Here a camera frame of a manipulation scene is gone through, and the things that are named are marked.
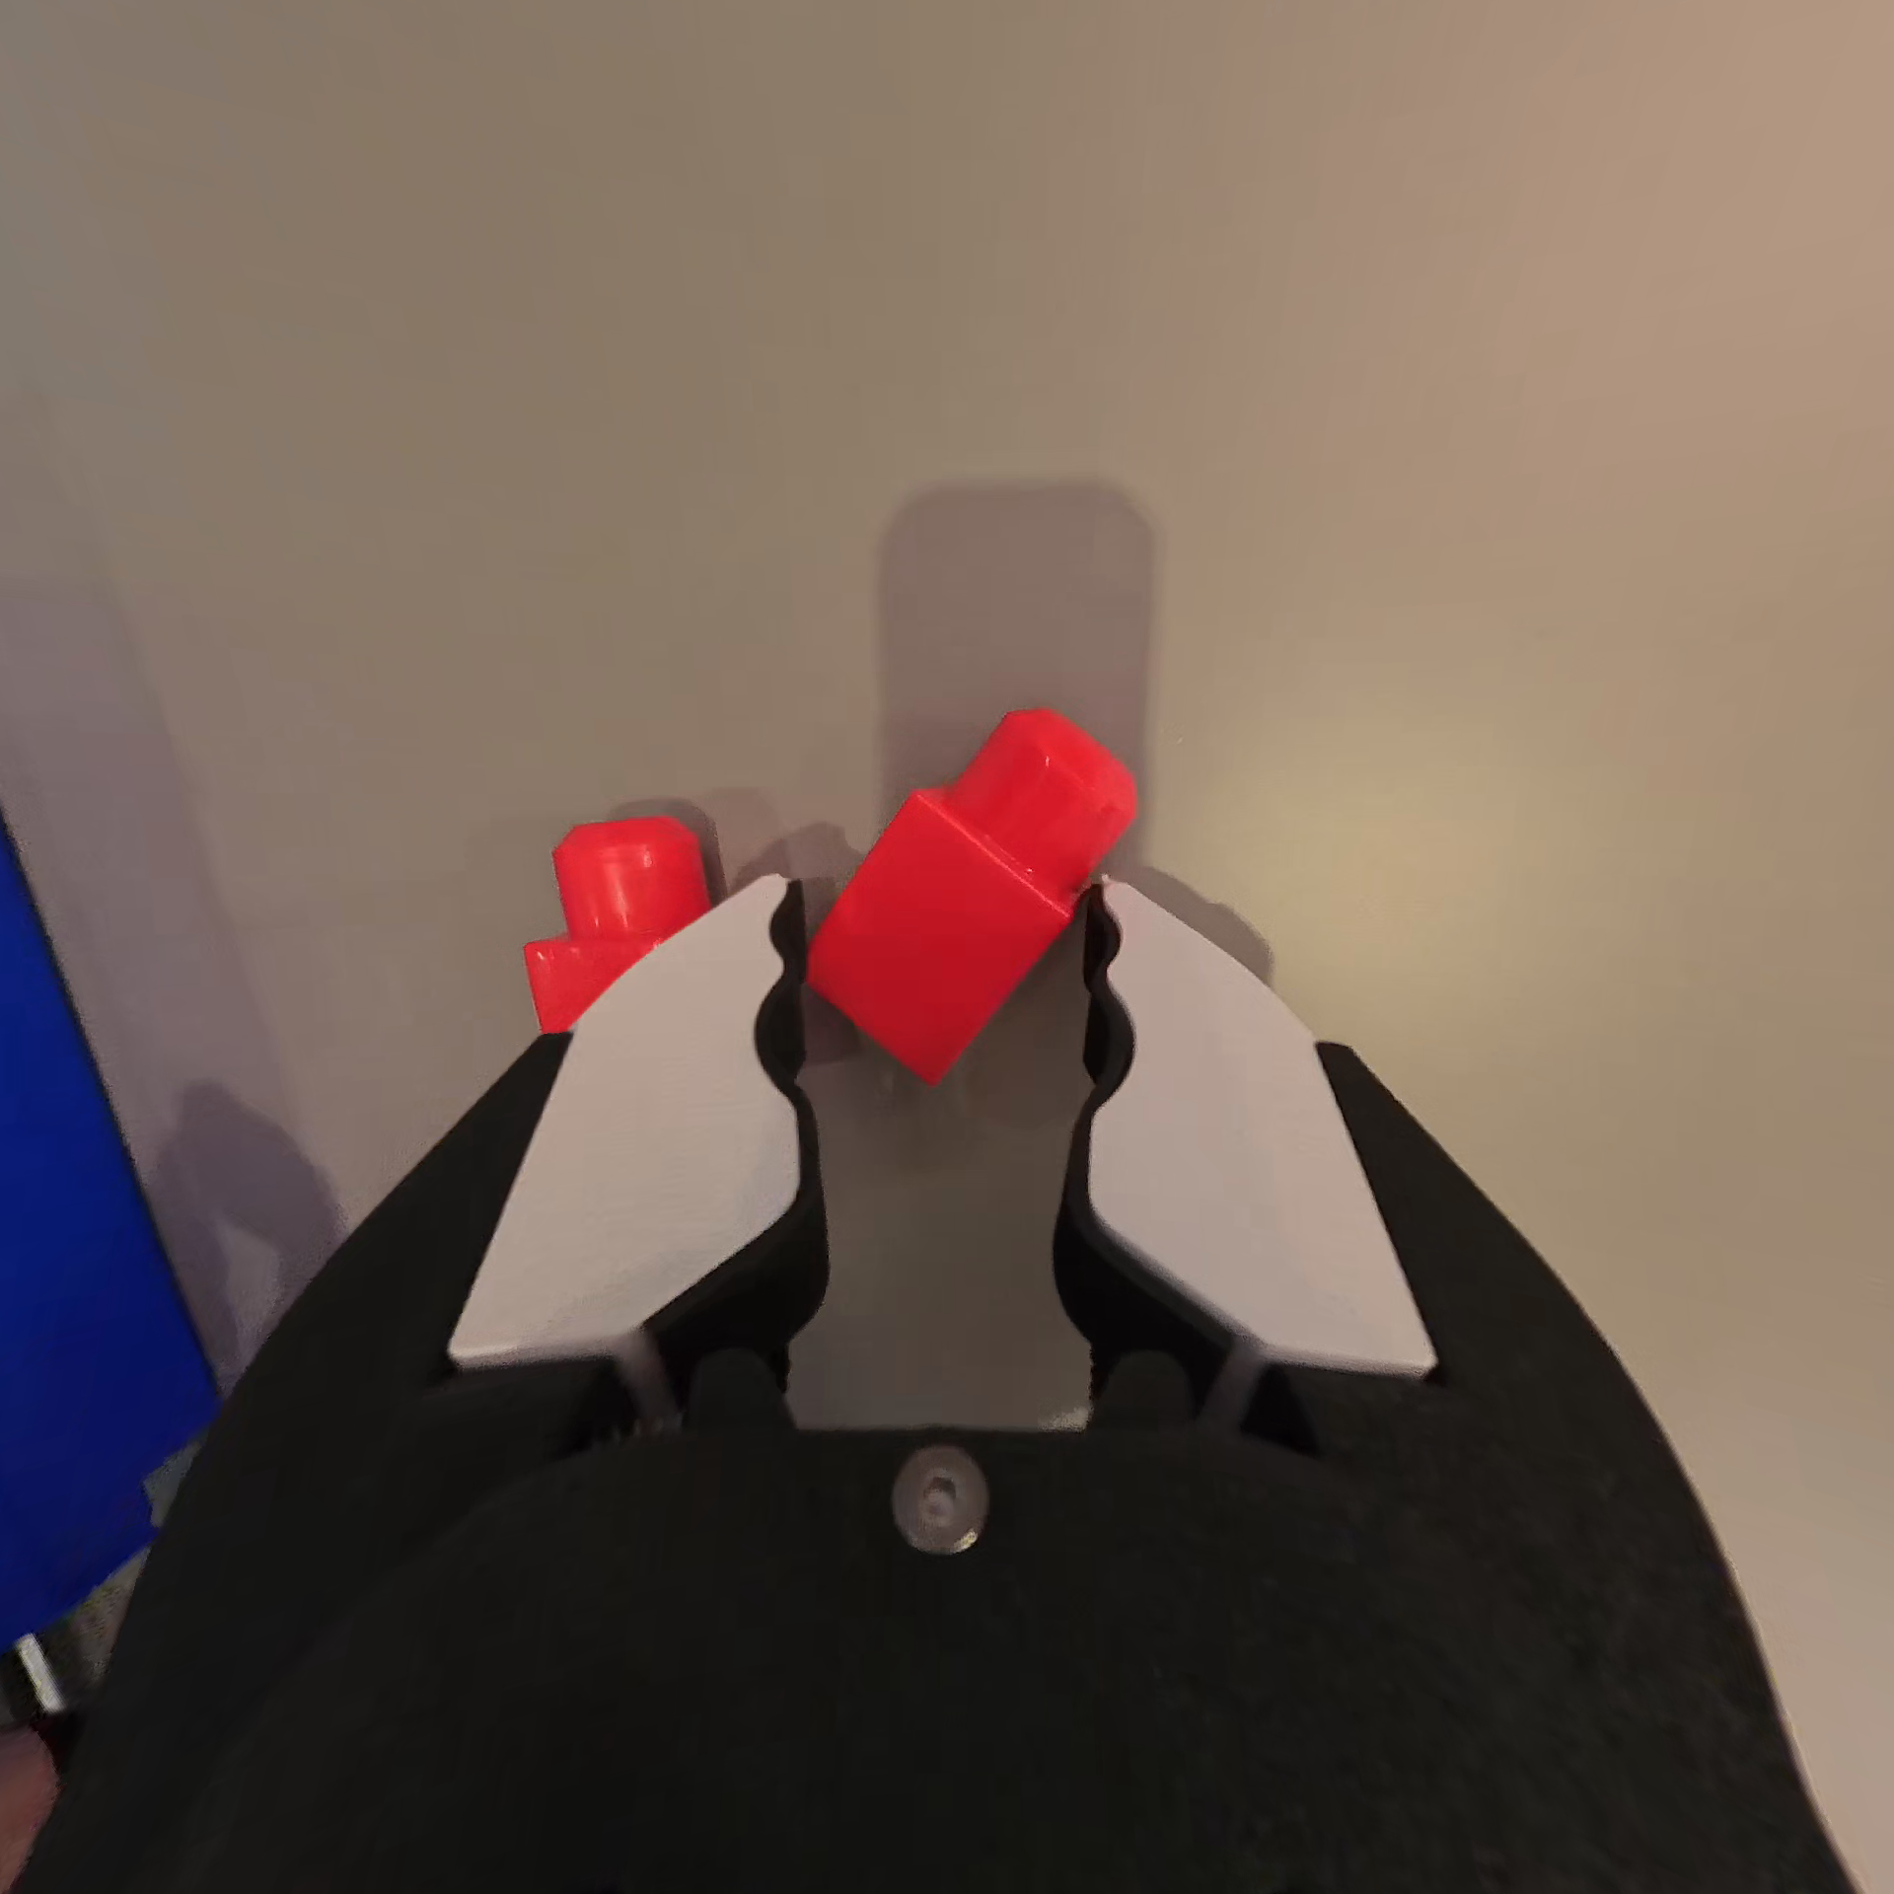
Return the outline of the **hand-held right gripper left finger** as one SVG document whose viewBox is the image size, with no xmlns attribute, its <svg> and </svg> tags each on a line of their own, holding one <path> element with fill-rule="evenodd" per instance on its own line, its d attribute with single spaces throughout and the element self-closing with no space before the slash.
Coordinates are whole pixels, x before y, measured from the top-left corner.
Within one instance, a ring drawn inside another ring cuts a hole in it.
<svg viewBox="0 0 1894 1894">
<path fill-rule="evenodd" d="M 721 1350 L 786 1378 L 830 1286 L 806 974 L 802 883 L 764 875 L 580 1014 L 451 1335 L 456 1369 L 607 1363 L 644 1416 L 682 1406 Z"/>
</svg>

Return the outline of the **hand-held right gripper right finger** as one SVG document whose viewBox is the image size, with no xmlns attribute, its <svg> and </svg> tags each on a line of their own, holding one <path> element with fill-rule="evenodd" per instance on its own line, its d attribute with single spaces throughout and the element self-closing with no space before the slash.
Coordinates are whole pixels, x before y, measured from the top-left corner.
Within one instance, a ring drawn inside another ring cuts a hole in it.
<svg viewBox="0 0 1894 1894">
<path fill-rule="evenodd" d="M 1054 1274 L 1092 1393 L 1165 1357 L 1241 1423 L 1276 1369 L 1428 1381 L 1417 1305 L 1316 1034 L 1125 880 L 1083 909 L 1090 1079 Z"/>
</svg>

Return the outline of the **red plastic block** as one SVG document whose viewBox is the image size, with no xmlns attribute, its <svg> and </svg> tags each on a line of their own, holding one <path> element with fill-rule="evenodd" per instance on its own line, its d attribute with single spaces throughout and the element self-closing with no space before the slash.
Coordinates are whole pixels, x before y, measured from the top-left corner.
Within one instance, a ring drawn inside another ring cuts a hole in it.
<svg viewBox="0 0 1894 1894">
<path fill-rule="evenodd" d="M 552 850 L 560 934 L 524 948 L 536 1027 L 560 1034 L 713 906 L 703 846 L 673 815 L 588 821 Z"/>
<path fill-rule="evenodd" d="M 939 1083 L 1069 927 L 1139 811 L 1122 759 L 1051 707 L 1007 713 L 907 795 L 837 894 L 810 988 Z"/>
</svg>

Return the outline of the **blue plastic bin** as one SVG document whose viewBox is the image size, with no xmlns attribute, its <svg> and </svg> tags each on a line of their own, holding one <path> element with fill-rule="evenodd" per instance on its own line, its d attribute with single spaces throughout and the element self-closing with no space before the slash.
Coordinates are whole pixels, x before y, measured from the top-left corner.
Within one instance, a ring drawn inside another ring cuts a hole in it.
<svg viewBox="0 0 1894 1894">
<path fill-rule="evenodd" d="M 216 1381 L 100 1065 L 3 839 L 3 1644 L 153 1535 L 151 1479 Z"/>
</svg>

